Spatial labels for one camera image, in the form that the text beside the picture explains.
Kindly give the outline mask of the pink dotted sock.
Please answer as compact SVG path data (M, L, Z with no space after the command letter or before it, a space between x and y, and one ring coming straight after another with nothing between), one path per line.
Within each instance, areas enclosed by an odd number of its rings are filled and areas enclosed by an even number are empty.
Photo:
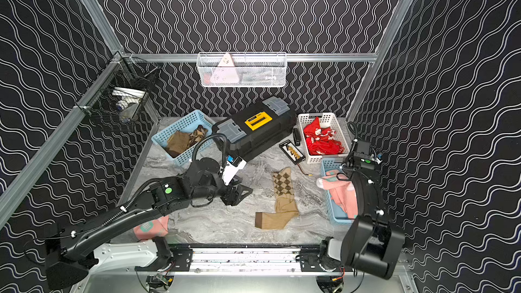
M352 182L338 182L332 184L328 189L333 202L339 206L348 218L358 215L358 202L355 187Z

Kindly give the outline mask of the pink patterned sock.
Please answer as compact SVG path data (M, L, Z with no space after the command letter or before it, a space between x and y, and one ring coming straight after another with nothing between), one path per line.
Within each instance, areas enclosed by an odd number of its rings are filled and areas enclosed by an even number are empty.
M331 190L347 185L350 181L339 170L330 170L324 176L316 180L316 185L323 190Z

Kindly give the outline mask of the red santa sock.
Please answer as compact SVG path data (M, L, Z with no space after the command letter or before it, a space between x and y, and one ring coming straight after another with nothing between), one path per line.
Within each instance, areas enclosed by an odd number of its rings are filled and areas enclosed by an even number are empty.
M331 129L330 127L327 128L321 128L320 127L320 120L318 117L316 117L312 123L305 126L303 129L305 142L306 138L312 137L312 138L329 138L334 139L335 131Z

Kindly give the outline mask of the tan argyle sock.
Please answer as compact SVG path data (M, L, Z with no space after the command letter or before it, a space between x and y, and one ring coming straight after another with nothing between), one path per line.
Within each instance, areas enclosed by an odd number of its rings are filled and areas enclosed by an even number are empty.
M207 135L208 129L199 125L190 135L188 141L188 147L192 147L201 142Z

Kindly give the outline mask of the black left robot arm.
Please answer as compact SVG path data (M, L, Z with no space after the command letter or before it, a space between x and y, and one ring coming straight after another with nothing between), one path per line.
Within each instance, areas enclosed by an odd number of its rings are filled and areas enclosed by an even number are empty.
M131 198L108 212L77 225L50 225L45 230L45 274L50 290L69 288L87 277L100 264L96 248L143 223L186 209L197 199L237 206L252 193L237 173L246 161L226 157L220 166L209 157L193 161L176 176L150 179Z

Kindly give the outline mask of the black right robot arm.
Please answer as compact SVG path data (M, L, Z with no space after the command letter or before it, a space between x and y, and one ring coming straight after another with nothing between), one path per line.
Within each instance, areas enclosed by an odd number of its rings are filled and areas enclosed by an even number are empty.
M354 186L358 207L358 215L342 241L341 264L389 279L398 264L405 236L387 213L376 150L369 142L355 139L341 170Z

